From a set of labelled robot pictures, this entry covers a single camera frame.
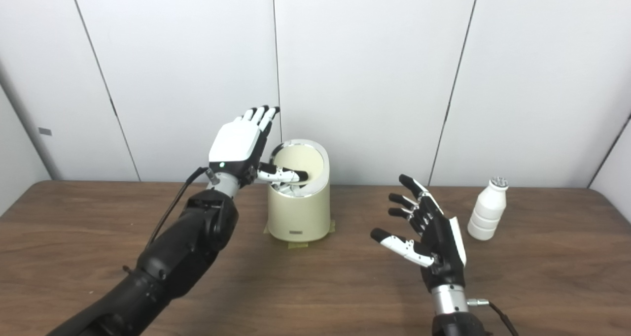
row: black forearm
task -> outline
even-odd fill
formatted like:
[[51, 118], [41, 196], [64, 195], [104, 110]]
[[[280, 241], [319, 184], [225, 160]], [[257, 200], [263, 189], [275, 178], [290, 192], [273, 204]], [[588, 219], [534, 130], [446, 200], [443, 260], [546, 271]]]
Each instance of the black forearm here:
[[223, 193], [205, 190], [192, 196], [180, 218], [140, 254], [127, 277], [49, 336], [140, 335], [206, 273], [238, 216]]

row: wooden table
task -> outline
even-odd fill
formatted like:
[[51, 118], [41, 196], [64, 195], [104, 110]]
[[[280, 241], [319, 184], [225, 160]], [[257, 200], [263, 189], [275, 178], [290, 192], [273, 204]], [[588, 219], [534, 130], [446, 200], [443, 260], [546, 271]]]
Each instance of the wooden table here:
[[[119, 282], [177, 183], [47, 181], [0, 219], [0, 334], [43, 335]], [[188, 195], [202, 186], [189, 188]], [[480, 188], [432, 188], [463, 232]], [[433, 309], [417, 267], [369, 237], [413, 237], [386, 213], [401, 187], [334, 186], [336, 232], [288, 249], [264, 235], [266, 192], [237, 197], [228, 247], [148, 336], [424, 336]], [[489, 298], [523, 336], [631, 335], [631, 226], [590, 190], [511, 188], [496, 236], [464, 234], [467, 296]], [[507, 335], [496, 314], [473, 309]]]

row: white robotic hand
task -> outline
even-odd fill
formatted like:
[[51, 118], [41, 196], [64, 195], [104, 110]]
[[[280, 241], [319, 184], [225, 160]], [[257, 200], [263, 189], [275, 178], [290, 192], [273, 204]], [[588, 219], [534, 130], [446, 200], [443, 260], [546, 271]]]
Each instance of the white robotic hand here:
[[266, 105], [251, 108], [221, 127], [208, 154], [208, 167], [219, 180], [229, 174], [242, 188], [256, 178], [273, 182], [299, 182], [309, 178], [304, 171], [261, 163], [272, 121], [278, 112], [279, 107]]

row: cream trash can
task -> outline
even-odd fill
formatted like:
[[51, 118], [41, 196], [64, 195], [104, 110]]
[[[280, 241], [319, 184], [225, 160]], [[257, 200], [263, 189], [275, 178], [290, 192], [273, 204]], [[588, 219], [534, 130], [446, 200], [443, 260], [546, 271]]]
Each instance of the cream trash can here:
[[331, 226], [329, 156], [322, 145], [294, 139], [278, 145], [270, 163], [304, 170], [309, 179], [299, 183], [270, 183], [268, 230], [279, 240], [308, 242], [321, 239]]

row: cylindrical container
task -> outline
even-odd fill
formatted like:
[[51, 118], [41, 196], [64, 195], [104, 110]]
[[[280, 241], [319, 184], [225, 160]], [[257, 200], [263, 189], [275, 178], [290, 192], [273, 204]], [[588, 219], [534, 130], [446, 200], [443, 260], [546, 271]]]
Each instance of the cylindrical container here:
[[329, 233], [331, 208], [329, 156], [315, 141], [294, 139], [277, 146], [270, 163], [304, 170], [309, 179], [298, 183], [270, 183], [268, 230], [277, 239], [307, 242]]
[[506, 190], [509, 183], [502, 177], [493, 177], [475, 203], [467, 230], [478, 240], [489, 240], [495, 234], [497, 224], [506, 208]]

